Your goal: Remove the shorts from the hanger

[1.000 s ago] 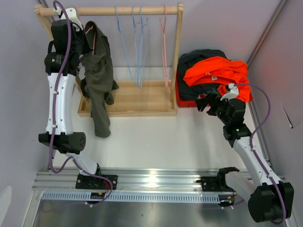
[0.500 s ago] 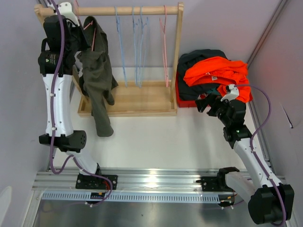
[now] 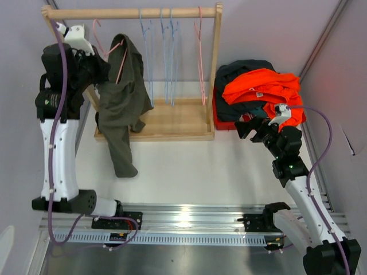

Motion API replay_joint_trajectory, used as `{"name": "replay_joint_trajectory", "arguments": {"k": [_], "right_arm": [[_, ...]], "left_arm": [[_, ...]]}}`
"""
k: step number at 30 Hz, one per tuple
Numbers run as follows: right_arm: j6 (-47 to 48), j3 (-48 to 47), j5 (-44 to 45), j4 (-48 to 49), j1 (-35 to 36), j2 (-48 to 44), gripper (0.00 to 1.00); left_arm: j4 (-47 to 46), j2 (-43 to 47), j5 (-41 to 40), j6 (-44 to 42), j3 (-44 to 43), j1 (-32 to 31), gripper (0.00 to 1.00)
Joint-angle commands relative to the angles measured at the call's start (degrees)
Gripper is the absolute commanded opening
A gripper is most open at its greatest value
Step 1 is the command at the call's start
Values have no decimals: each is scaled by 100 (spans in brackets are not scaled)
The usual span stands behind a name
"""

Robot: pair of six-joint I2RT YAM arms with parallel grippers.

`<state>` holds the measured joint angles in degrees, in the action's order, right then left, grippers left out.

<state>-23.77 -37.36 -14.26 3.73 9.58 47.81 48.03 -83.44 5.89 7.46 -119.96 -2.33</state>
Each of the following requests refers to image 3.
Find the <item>dark navy shorts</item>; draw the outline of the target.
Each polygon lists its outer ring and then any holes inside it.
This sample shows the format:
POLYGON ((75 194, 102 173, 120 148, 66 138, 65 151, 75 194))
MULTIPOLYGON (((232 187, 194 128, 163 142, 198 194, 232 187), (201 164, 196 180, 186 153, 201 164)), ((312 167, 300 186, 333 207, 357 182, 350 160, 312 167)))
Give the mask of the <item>dark navy shorts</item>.
POLYGON ((266 60, 237 60, 218 68, 214 81, 216 113, 220 122, 236 122, 242 115, 268 117, 268 100, 256 88, 263 84, 262 71, 274 67, 266 60))

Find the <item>pink wire hanger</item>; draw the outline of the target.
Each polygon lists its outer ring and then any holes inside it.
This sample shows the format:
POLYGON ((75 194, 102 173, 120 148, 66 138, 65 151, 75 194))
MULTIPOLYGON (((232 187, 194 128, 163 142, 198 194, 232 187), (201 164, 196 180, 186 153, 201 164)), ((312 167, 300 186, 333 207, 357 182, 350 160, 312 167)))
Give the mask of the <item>pink wire hanger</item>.
MULTIPOLYGON (((98 19, 94 19, 93 20, 93 23, 92 23, 92 31, 93 31, 93 36, 97 42, 97 45, 98 45, 98 48, 101 50, 103 56, 104 56, 104 60, 107 61, 108 59, 108 56, 114 52, 117 48, 121 48, 123 46, 123 43, 125 41, 125 39, 123 38, 120 42, 118 42, 114 47, 112 47, 109 51, 106 51, 101 43, 100 43, 100 40, 97 36, 97 31, 96 31, 96 25, 98 26, 101 26, 100 22, 98 19)), ((126 60, 126 55, 127 55, 127 49, 125 49, 124 51, 124 54, 123 54, 123 58, 122 58, 122 61, 121 61, 121 64, 120 64, 120 67, 119 67, 119 71, 118 71, 118 74, 117 74, 117 77, 116 77, 116 81, 115 81, 115 84, 117 84, 119 82, 119 79, 121 77, 121 74, 122 74, 122 71, 123 71, 123 67, 124 67, 124 63, 125 63, 125 60, 126 60)))
POLYGON ((198 66, 198 79, 200 83, 201 99, 202 105, 206 105, 205 87, 204 87, 204 69, 202 63, 202 42, 201 42, 201 32, 202 32, 202 8, 198 7, 199 11, 199 23, 194 23, 194 32, 196 37, 196 57, 198 66))

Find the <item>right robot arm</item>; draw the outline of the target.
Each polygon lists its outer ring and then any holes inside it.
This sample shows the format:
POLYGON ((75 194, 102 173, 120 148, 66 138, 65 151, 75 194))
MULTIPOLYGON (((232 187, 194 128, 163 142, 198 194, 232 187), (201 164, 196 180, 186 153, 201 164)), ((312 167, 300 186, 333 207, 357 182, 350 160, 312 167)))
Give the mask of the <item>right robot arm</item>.
POLYGON ((263 227, 286 235, 303 257, 306 274, 355 274, 360 244, 345 235, 322 203, 319 188, 299 155, 302 132, 293 126, 280 129, 261 117, 237 121, 235 127, 241 139, 256 132, 251 142, 264 144, 272 154, 274 176, 301 215, 297 218, 284 202, 268 204, 263 210, 263 227))

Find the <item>orange shorts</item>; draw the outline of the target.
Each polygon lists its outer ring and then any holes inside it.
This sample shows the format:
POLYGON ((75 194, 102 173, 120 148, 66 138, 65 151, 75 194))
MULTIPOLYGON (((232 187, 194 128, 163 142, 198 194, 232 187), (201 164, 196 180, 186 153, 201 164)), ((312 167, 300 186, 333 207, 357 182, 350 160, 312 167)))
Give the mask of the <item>orange shorts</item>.
POLYGON ((306 121, 302 98, 299 94, 299 77, 292 73, 277 73, 267 68, 252 70, 236 77, 227 84, 222 94, 223 99, 229 105, 247 103, 252 101, 264 101, 263 109, 268 117, 273 119, 276 104, 296 106, 291 111, 291 118, 280 125, 297 127, 306 121))

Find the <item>light blue wire hanger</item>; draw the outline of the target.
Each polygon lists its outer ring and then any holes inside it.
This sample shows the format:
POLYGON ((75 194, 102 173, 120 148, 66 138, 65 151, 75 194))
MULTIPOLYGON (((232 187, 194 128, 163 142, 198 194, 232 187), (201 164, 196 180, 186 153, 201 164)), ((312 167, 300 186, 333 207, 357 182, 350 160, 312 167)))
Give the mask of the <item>light blue wire hanger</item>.
POLYGON ((176 22, 176 27, 174 27, 173 22, 173 8, 170 8, 170 28, 171 28, 171 68, 170 68, 170 102, 171 106, 175 105, 175 92, 177 87, 177 73, 178 73, 178 61, 175 55, 176 52, 176 40, 175 34, 179 31, 179 23, 176 22))
POLYGON ((152 20, 149 21, 149 25, 144 27, 142 9, 139 8, 139 20, 142 29, 143 40, 145 44, 146 52, 146 69, 147 69, 147 81, 150 94, 150 103, 154 107, 154 84, 153 84, 153 65, 154 65, 154 25, 152 20))
POLYGON ((165 37, 165 31, 167 27, 163 25, 163 8, 160 8, 160 23, 161 23, 161 34, 162 34, 162 50, 163 50, 163 72, 164 72, 164 95, 165 95, 165 103, 168 104, 168 80, 167 80, 167 74, 168 74, 168 67, 167 67, 167 59, 166 59, 166 37, 165 37))

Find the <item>green shorts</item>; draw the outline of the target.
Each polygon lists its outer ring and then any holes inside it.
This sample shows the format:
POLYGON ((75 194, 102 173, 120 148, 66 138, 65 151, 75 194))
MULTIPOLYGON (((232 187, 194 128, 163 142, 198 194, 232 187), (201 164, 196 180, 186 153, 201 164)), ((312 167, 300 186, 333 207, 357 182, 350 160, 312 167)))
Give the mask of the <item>green shorts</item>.
POLYGON ((262 118, 268 117, 266 111, 262 107, 257 107, 255 109, 252 109, 249 111, 249 113, 254 117, 255 116, 262 117, 262 118))

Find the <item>olive grey shorts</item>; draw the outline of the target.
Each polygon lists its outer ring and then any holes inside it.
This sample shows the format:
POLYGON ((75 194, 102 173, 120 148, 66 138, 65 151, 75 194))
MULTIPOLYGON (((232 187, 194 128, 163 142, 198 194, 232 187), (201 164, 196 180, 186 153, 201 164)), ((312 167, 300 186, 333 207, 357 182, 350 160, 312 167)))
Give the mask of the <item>olive grey shorts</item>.
POLYGON ((132 163, 130 132, 139 133, 145 127, 140 119, 153 109, 143 79, 142 55, 125 34, 117 34, 109 56, 111 69, 108 81, 98 86, 99 131, 105 137, 118 178, 133 178, 138 170, 132 163))

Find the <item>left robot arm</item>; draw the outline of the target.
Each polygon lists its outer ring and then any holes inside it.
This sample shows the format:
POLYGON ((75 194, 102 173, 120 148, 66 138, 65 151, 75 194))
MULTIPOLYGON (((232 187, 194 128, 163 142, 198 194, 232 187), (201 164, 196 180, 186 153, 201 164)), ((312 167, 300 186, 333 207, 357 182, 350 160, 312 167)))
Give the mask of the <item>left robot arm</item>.
POLYGON ((44 142, 44 183, 32 200, 33 210, 104 216, 112 229, 124 224, 120 202, 104 199, 95 190, 82 190, 76 179, 76 137, 83 93, 103 80, 109 67, 97 54, 69 44, 45 47, 41 61, 46 72, 40 78, 35 99, 44 142))

